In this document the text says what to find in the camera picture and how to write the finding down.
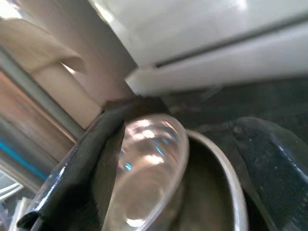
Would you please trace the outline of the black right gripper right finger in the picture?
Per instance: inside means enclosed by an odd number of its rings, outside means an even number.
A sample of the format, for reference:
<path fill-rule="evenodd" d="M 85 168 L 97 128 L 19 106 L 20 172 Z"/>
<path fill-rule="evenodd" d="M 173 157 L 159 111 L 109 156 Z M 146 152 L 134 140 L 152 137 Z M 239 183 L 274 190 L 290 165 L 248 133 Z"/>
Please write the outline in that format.
<path fill-rule="evenodd" d="M 308 144 L 267 120 L 241 117 L 233 135 L 249 177 L 279 231 L 308 231 Z"/>

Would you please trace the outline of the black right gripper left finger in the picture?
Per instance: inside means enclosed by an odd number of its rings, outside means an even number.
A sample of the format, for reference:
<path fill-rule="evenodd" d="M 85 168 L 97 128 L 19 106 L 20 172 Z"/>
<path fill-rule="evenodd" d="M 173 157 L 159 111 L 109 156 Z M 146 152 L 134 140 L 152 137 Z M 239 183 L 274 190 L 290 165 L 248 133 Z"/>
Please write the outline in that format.
<path fill-rule="evenodd" d="M 50 173 L 18 220 L 19 231 L 101 231 L 115 185 L 124 130 L 122 102 L 108 102 Z"/>

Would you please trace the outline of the steel knife block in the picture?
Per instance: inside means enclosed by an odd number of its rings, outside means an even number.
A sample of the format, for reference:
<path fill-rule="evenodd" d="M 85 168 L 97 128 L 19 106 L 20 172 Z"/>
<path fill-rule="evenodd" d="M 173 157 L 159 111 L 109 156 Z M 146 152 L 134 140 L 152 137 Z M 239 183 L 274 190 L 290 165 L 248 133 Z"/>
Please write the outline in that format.
<path fill-rule="evenodd" d="M 0 0 L 0 171 L 37 192 L 134 67 L 90 0 Z"/>

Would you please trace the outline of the white appliance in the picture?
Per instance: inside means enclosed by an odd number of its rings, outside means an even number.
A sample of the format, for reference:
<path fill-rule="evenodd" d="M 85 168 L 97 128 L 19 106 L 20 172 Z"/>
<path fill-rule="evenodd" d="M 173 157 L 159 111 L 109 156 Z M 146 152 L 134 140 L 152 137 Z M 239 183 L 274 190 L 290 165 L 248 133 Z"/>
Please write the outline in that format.
<path fill-rule="evenodd" d="M 308 76 L 308 0 L 89 0 L 155 95 Z"/>

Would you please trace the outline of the steel plate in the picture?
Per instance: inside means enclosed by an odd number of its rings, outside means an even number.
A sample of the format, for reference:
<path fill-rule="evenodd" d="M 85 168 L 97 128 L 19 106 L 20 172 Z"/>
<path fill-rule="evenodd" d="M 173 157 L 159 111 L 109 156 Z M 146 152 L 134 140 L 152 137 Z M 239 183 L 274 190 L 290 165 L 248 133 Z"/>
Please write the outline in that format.
<path fill-rule="evenodd" d="M 183 201 L 168 231 L 249 231 L 244 192 L 231 162 L 206 136 L 187 134 Z"/>

